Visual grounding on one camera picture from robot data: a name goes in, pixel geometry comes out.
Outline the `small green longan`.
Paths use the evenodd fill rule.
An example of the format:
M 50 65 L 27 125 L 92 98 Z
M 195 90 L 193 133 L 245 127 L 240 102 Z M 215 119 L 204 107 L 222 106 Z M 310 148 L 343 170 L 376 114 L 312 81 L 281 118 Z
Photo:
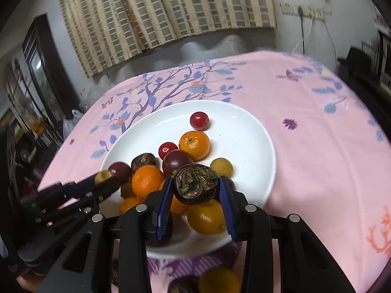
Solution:
M 107 180 L 108 178 L 110 178 L 112 176 L 113 176 L 113 173 L 109 170 L 104 170 L 104 171 L 98 172 L 94 178 L 95 186 L 101 184 L 103 181 Z

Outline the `checked beige curtain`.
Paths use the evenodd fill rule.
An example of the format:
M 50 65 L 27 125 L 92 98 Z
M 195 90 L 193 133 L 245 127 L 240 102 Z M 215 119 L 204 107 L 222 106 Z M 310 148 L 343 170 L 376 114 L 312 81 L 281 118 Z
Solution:
M 229 29 L 273 29 L 273 0 L 59 0 L 87 77 L 182 38 Z

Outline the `tan longan front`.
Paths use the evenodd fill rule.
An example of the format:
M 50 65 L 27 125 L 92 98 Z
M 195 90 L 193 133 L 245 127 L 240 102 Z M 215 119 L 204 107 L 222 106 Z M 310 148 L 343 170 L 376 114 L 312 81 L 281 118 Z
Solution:
M 132 184 L 131 183 L 125 183 L 120 188 L 121 197 L 123 199 L 127 199 L 130 197 L 136 197 L 135 193 L 132 190 Z

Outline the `large dark purple plum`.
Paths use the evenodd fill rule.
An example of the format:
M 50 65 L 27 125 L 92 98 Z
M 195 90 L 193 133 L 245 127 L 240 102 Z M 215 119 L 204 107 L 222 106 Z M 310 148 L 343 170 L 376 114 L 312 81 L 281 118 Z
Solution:
M 193 164 L 194 160 L 189 154 L 182 150 L 173 150 L 163 159 L 162 170 L 165 175 L 175 175 L 180 167 Z

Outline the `yellow lemon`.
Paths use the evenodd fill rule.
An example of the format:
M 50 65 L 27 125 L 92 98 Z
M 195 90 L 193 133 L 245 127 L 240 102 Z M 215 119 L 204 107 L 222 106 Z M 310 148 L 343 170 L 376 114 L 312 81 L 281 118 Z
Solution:
M 204 235 L 216 235 L 226 231 L 221 204 L 215 199 L 190 206 L 187 222 L 193 230 Z
M 240 281 L 232 270 L 216 267 L 209 269 L 199 277 L 198 289 L 201 293 L 239 293 Z

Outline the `dark purple plum top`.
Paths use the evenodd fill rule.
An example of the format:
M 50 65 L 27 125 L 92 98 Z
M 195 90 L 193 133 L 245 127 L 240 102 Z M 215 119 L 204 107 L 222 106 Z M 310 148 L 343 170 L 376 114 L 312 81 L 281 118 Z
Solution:
M 132 178 L 132 169 L 129 165 L 122 161 L 112 163 L 108 170 L 114 175 L 120 178 L 121 184 L 129 183 Z

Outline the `white plastic bag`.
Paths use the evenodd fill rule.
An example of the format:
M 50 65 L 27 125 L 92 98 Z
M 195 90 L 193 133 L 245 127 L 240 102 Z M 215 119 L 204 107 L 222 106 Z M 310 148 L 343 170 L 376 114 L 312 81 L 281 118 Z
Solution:
M 79 110 L 72 109 L 72 118 L 71 119 L 63 119 L 63 137 L 66 139 L 72 130 L 75 128 L 77 123 L 82 119 L 84 113 L 81 113 Z

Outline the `small dark plum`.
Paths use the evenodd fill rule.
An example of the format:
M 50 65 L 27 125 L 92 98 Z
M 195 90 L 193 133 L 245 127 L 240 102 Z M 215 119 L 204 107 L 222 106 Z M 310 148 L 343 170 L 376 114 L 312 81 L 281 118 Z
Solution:
M 226 178 L 227 182 L 228 182 L 228 185 L 230 187 L 231 190 L 235 190 L 236 187 L 235 187 L 235 183 L 233 182 L 233 180 L 229 177 Z

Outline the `dark water chestnut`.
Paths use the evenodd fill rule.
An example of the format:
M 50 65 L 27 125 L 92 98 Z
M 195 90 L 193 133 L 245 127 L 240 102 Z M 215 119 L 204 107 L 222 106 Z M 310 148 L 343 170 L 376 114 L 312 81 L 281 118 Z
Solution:
M 167 293 L 199 293 L 198 281 L 195 275 L 176 278 L 169 283 Z
M 203 204 L 219 193 L 219 176 L 206 165 L 183 165 L 173 179 L 173 193 L 185 205 Z
M 118 287 L 119 286 L 119 260 L 112 260 L 111 265 L 111 283 Z
M 139 168 L 146 166 L 146 165 L 153 165 L 155 167 L 158 167 L 158 160 L 155 158 L 155 156 L 151 153 L 143 153 L 139 156 L 136 156 L 132 162 L 131 162 L 131 169 L 132 172 L 135 173 Z

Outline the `small orange kumquat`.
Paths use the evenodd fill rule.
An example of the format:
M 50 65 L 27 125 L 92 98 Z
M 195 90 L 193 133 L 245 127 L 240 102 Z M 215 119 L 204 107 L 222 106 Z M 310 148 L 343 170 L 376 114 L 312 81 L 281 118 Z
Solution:
M 128 210 L 137 206 L 138 204 L 142 204 L 142 201 L 137 197 L 128 197 L 124 199 L 119 205 L 119 214 L 125 214 Z

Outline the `pink printed tablecloth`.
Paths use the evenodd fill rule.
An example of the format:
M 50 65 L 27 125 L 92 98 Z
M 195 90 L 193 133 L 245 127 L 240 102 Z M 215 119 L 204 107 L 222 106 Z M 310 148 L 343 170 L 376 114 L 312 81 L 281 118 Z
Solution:
M 96 173 L 132 124 L 192 100 L 240 106 L 265 125 L 277 158 L 266 210 L 299 214 L 366 292 L 390 259 L 390 142 L 356 94 L 307 56 L 253 52 L 123 81 L 77 123 L 40 187 Z

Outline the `yellow-green longan with stem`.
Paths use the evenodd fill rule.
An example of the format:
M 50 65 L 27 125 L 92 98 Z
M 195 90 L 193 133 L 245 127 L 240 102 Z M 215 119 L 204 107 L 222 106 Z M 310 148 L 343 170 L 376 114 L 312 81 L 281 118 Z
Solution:
M 218 176 L 225 176 L 231 178 L 233 176 L 233 166 L 226 158 L 217 158 L 211 162 L 210 167 L 218 174 Z

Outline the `large mandarin orange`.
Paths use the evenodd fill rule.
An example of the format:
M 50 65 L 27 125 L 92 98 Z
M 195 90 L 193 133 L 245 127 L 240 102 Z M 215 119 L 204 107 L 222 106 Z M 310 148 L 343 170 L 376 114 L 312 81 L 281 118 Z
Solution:
M 175 215 L 186 215 L 189 206 L 181 203 L 175 195 L 172 197 L 170 212 Z

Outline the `dark framed cabinet door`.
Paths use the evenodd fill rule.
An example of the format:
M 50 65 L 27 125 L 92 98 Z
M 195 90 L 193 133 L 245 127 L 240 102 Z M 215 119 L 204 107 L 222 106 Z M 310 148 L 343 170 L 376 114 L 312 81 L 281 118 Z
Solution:
M 22 43 L 38 97 L 52 122 L 71 120 L 79 109 L 79 99 L 58 54 L 48 18 L 35 17 Z

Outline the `red cherry tomato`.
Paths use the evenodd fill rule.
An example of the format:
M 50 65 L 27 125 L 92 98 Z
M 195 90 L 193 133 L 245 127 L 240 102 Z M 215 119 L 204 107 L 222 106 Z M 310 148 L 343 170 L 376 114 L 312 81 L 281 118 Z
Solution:
M 197 131 L 204 131 L 209 127 L 209 117 L 206 113 L 195 112 L 190 116 L 190 125 Z
M 158 155 L 163 160 L 168 153 L 171 151 L 177 150 L 178 146 L 173 142 L 164 142 L 159 148 L 158 148 Z

